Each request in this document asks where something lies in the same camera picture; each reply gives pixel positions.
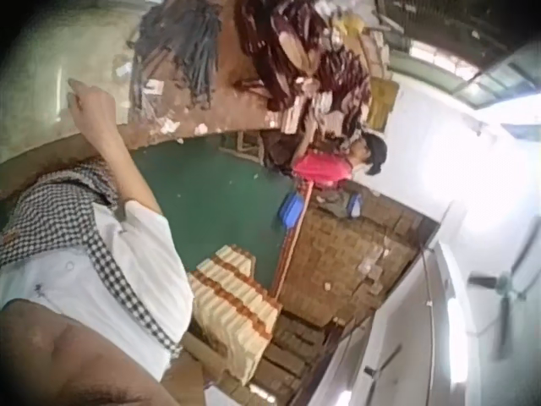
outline skin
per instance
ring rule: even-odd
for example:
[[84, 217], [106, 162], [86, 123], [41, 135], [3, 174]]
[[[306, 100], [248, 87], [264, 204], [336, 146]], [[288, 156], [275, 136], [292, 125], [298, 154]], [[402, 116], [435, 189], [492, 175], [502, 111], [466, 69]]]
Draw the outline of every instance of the skin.
[[[117, 131], [112, 96], [69, 84], [74, 122], [108, 164], [121, 198], [161, 213]], [[0, 332], [0, 405], [177, 404], [106, 338], [38, 304], [10, 302], [0, 311]]]

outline fluorescent light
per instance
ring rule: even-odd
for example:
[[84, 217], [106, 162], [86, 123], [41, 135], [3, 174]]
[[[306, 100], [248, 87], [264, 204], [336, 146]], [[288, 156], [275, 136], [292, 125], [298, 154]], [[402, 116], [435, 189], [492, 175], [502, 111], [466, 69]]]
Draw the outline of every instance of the fluorescent light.
[[466, 322], [462, 308], [456, 298], [447, 301], [449, 314], [449, 361], [451, 364], [451, 383], [465, 382], [467, 379], [467, 335]]
[[335, 406], [349, 406], [349, 401], [352, 398], [352, 391], [344, 391], [338, 397]]

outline blue basket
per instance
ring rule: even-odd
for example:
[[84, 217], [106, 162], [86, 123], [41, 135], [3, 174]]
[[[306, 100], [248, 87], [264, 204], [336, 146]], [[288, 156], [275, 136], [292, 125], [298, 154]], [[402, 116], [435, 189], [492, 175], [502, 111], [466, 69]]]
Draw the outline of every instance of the blue basket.
[[288, 193], [281, 203], [278, 216], [287, 229], [295, 227], [304, 208], [304, 198], [297, 192]]

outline green mat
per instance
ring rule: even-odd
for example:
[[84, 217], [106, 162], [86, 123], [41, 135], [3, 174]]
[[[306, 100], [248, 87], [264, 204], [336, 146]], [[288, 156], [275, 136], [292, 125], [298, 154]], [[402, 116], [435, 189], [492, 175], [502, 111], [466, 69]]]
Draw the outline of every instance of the green mat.
[[[218, 151], [215, 141], [171, 141], [133, 157], [170, 222], [187, 271], [223, 245], [236, 244], [255, 255], [255, 279], [270, 288], [286, 234], [276, 214], [293, 182]], [[0, 227], [6, 221], [0, 201]]]

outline fan blade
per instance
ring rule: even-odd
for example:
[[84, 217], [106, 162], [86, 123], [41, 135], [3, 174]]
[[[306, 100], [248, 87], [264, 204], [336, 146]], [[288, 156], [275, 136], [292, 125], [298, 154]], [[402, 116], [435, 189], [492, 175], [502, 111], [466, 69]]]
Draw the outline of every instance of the fan blade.
[[511, 275], [515, 274], [516, 270], [522, 264], [522, 261], [524, 261], [524, 258], [526, 258], [526, 254], [528, 253], [530, 248], [532, 248], [532, 244], [539, 234], [539, 229], [541, 229], [541, 217], [535, 217], [533, 219], [533, 224], [530, 228], [530, 232], [528, 233], [526, 242], [522, 246], [521, 252], [516, 257], [515, 263], [513, 263], [513, 265], [511, 266]]
[[505, 359], [511, 353], [511, 299], [508, 295], [500, 301], [500, 330], [497, 334], [496, 359]]
[[498, 278], [486, 275], [470, 275], [467, 279], [467, 283], [481, 288], [496, 289]]
[[381, 364], [380, 368], [378, 369], [378, 373], [383, 371], [387, 365], [391, 363], [391, 361], [402, 351], [402, 344], [398, 344], [395, 348], [395, 350], [387, 357], [387, 359]]
[[372, 401], [374, 400], [376, 382], [377, 381], [372, 381], [372, 385], [370, 385], [369, 394], [366, 397], [366, 403], [364, 404], [364, 406], [370, 406], [372, 404]]

